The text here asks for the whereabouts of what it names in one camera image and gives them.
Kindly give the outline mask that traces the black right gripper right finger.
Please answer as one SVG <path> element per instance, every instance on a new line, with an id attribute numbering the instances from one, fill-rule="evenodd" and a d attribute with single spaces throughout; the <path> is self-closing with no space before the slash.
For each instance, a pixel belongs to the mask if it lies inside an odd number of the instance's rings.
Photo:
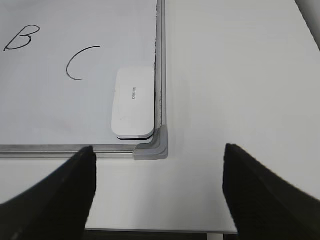
<path id="1" fill-rule="evenodd" d="M 226 144 L 223 194 L 241 240 L 318 240 L 320 201 L 236 144 Z"/>

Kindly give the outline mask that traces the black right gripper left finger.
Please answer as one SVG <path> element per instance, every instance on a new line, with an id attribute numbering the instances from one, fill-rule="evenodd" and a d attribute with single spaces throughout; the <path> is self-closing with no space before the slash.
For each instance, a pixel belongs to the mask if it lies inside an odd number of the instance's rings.
<path id="1" fill-rule="evenodd" d="M 92 146 L 0 206 L 2 240 L 80 240 L 97 188 Z"/>

